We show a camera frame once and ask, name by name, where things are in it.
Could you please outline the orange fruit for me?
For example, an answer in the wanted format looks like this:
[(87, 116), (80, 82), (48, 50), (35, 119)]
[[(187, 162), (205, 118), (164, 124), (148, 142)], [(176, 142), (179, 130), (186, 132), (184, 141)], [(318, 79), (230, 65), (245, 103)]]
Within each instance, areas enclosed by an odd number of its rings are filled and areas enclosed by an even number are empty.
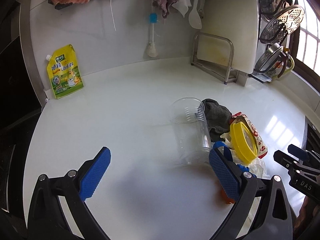
[(214, 181), (214, 185), (216, 188), (216, 193), (215, 193), (215, 198), (218, 202), (221, 202), (225, 205), (231, 205), (235, 203), (235, 200), (232, 198), (229, 198), (226, 194), (226, 192), (224, 191), (221, 183), (216, 180)]

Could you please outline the white tissue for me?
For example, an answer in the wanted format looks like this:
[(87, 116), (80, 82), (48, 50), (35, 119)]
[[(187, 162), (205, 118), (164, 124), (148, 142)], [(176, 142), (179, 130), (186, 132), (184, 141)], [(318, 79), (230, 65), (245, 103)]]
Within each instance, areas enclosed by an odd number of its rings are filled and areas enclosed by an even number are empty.
[(263, 159), (255, 158), (250, 164), (245, 165), (244, 162), (240, 160), (239, 157), (236, 155), (229, 133), (223, 133), (222, 135), (220, 135), (220, 138), (225, 142), (227, 147), (230, 149), (233, 161), (236, 164), (240, 164), (244, 167), (249, 168), (249, 171), (255, 174), (258, 178), (263, 178), (263, 179), (271, 178), (267, 172), (267, 168)]

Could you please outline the red white snack wrapper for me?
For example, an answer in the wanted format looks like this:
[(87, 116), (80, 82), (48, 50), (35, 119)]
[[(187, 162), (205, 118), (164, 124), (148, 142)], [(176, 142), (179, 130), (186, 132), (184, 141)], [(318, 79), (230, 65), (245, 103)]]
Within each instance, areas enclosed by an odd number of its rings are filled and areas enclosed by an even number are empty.
[(237, 123), (237, 122), (243, 122), (247, 126), (247, 128), (251, 131), (254, 139), (256, 140), (256, 145), (258, 149), (258, 158), (262, 159), (265, 155), (267, 155), (267, 146), (264, 144), (260, 134), (258, 133), (257, 129), (255, 128), (251, 120), (249, 120), (247, 115), (242, 114), (241, 112), (238, 112), (232, 116), (229, 123), (231, 125), (232, 123)]

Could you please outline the yellow plastic lid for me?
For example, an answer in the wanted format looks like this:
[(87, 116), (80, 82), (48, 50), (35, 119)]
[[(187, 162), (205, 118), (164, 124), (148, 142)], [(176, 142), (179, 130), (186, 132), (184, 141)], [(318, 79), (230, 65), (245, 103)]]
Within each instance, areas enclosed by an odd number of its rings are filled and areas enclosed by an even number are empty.
[(230, 125), (230, 136), (237, 157), (245, 165), (249, 165), (258, 157), (256, 140), (243, 122)]

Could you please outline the clear plastic cup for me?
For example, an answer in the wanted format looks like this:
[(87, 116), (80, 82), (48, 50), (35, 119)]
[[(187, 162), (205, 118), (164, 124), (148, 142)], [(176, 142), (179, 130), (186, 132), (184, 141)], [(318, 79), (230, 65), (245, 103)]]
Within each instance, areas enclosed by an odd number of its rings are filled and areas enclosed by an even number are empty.
[(203, 102), (193, 97), (175, 101), (170, 106), (170, 121), (181, 162), (184, 165), (207, 162), (212, 143)]

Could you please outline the black kitchen sink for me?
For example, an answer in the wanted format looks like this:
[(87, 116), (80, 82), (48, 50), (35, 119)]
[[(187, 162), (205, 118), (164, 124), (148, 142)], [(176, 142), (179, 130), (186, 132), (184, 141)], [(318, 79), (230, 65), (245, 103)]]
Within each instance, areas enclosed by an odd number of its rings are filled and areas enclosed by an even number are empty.
[(320, 154), (319, 131), (307, 117), (305, 117), (304, 122), (302, 149), (307, 151), (314, 151)]

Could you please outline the dark grey cloth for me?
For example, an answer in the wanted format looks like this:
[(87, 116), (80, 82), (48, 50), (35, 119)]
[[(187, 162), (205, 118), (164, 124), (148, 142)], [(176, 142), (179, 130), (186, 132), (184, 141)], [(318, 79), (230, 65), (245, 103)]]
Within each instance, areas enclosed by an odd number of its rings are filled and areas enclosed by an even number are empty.
[(231, 112), (213, 99), (204, 99), (202, 103), (211, 142), (222, 140), (220, 136), (230, 131)]

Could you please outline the glass pot lid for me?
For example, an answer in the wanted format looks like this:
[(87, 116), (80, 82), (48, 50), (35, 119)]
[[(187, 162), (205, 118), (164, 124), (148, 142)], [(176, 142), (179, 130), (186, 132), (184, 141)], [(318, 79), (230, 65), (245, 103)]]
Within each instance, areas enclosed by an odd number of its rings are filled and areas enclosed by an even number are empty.
[(278, 43), (270, 46), (256, 62), (254, 71), (257, 73), (266, 73), (276, 62), (284, 47)]

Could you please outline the steel cutting board stand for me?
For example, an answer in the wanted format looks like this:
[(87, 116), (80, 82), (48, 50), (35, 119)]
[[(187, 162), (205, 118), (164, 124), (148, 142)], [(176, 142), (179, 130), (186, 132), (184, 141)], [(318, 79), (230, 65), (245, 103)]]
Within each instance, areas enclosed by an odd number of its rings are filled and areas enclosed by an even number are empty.
[[(224, 41), (229, 45), (230, 52), (229, 52), (229, 58), (226, 66), (215, 63), (215, 62), (200, 60), (197, 58), (197, 51), (198, 51), (200, 36), (205, 36), (205, 37), (213, 38), (216, 40)], [(238, 80), (239, 71), (232, 67), (233, 57), (234, 57), (234, 45), (230, 39), (217, 36), (217, 35), (208, 34), (208, 33), (202, 33), (199, 31), (195, 34), (193, 38), (193, 50), (192, 50), (190, 64), (192, 66), (200, 68), (201, 70), (203, 70), (204, 72), (207, 72), (211, 76), (216, 77), (217, 79), (222, 81), (224, 85), (227, 85), (228, 83), (232, 83), (232, 82), (236, 83), (236, 81)]]

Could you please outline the yellow seasoning pouch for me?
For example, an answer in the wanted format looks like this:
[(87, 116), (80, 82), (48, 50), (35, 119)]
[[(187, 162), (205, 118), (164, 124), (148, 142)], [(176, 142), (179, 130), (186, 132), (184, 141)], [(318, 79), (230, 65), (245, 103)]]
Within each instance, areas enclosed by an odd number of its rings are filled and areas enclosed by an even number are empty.
[(84, 87), (76, 52), (71, 44), (46, 56), (47, 73), (56, 99), (63, 98)]

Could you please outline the steel steamer plate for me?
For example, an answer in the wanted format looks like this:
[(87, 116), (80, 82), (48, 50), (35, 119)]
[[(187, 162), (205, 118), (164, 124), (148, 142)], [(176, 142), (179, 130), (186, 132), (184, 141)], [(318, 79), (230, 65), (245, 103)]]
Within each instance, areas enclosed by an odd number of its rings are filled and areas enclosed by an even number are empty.
[(291, 5), (278, 12), (262, 30), (259, 41), (263, 44), (281, 44), (296, 31), (303, 21), (305, 11), (300, 5)]

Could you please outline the white cutting board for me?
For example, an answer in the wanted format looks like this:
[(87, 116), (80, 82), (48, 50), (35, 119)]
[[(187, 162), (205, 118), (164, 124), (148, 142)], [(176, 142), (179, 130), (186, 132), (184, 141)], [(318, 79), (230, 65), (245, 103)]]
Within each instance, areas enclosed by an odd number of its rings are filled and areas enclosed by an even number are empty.
[(253, 72), (258, 42), (258, 0), (205, 0), (203, 33), (229, 39), (234, 46), (232, 68)]

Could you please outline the black pot lid rack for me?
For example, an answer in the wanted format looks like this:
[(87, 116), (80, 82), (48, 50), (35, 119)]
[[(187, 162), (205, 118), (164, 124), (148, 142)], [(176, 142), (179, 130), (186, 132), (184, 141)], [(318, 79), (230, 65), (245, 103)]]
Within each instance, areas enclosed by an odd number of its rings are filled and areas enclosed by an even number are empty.
[(294, 33), (305, 16), (303, 7), (296, 0), (260, 0), (259, 20), (266, 25), (260, 31), (258, 42), (266, 46), (257, 60), (250, 77), (261, 83), (269, 83), (294, 67), (291, 55), (283, 42)]

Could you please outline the white rice paddle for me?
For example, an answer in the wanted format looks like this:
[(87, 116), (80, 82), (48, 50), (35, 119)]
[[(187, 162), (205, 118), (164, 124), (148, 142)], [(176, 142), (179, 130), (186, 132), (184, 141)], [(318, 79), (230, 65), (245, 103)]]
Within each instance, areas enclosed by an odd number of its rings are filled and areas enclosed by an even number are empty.
[(189, 24), (192, 28), (200, 30), (202, 29), (202, 22), (201, 18), (199, 16), (199, 13), (197, 12), (197, 4), (199, 0), (193, 0), (193, 7), (192, 10), (189, 13)]

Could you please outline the blue handled bottle brush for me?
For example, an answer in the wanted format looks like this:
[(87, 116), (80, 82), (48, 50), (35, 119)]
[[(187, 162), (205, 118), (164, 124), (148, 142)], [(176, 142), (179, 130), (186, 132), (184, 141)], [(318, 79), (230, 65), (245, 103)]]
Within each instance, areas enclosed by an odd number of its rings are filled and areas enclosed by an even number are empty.
[(157, 57), (157, 50), (155, 45), (155, 24), (157, 23), (157, 14), (152, 12), (149, 16), (150, 23), (150, 40), (146, 48), (146, 53), (149, 57)]

